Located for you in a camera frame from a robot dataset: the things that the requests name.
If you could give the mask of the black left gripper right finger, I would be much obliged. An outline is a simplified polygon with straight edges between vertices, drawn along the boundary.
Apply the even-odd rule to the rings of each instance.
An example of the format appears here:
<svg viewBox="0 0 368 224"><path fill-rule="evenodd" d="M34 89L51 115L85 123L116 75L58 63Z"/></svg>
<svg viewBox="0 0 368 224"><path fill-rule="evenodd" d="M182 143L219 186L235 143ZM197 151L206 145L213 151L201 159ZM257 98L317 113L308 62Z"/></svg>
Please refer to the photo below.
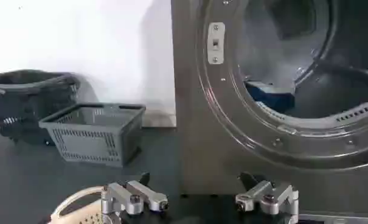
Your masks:
<svg viewBox="0 0 368 224"><path fill-rule="evenodd" d="M238 179L245 188L244 193L235 196L235 205L240 213L257 210L268 217L285 214L284 222L299 222L299 191L290 183L267 180L263 175L247 172Z"/></svg>

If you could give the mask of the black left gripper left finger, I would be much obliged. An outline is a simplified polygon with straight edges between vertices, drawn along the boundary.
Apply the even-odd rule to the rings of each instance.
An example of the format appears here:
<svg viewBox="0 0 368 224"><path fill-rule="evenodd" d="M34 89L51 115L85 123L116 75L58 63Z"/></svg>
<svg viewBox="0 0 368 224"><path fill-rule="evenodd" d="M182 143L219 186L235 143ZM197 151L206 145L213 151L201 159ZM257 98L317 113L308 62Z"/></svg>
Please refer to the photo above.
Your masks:
<svg viewBox="0 0 368 224"><path fill-rule="evenodd" d="M149 182L150 173L145 172L138 180L104 185L101 191L103 223L120 223L122 212L137 216L143 213L145 207L157 213L168 210L168 196L154 191L149 187Z"/></svg>

